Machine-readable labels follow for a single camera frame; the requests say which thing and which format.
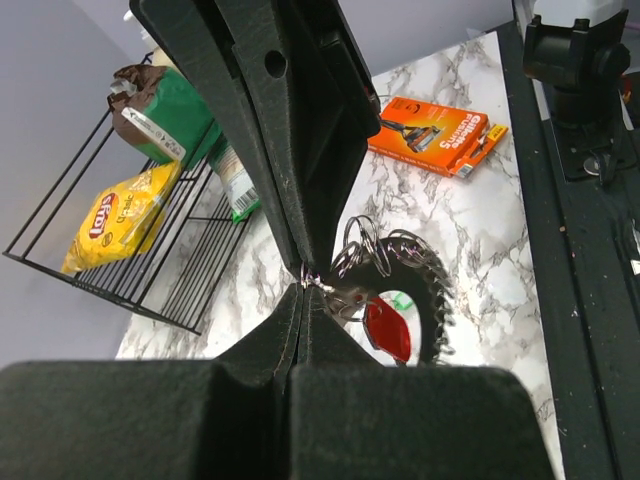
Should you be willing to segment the green key tag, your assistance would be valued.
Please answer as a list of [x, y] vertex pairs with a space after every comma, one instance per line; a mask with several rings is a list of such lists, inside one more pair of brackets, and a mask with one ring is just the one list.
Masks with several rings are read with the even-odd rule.
[[385, 292], [383, 298], [397, 311], [406, 311], [414, 305], [412, 298], [400, 291]]

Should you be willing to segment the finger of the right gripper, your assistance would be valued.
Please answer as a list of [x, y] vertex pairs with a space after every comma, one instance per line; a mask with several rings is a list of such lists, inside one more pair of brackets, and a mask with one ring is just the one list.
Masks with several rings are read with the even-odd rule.
[[133, 1], [248, 170], [291, 272], [320, 268], [317, 1]]

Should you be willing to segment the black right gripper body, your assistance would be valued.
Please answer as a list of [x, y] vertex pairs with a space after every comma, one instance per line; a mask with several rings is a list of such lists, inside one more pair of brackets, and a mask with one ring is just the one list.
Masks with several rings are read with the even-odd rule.
[[305, 260], [332, 257], [337, 224], [380, 130], [371, 74], [336, 1], [282, 1], [298, 192], [293, 233]]

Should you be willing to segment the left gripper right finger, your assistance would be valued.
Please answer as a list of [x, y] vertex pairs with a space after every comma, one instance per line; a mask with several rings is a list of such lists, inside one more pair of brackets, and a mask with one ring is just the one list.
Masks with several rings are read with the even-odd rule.
[[318, 292], [292, 285], [297, 363], [288, 393], [291, 479], [551, 479], [528, 392], [493, 367], [389, 368], [359, 346], [327, 362]]

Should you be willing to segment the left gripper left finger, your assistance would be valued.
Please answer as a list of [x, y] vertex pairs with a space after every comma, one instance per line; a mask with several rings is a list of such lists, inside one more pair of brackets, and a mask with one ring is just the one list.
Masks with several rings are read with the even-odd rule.
[[1, 373], [5, 479], [278, 479], [303, 291], [212, 360], [39, 361]]

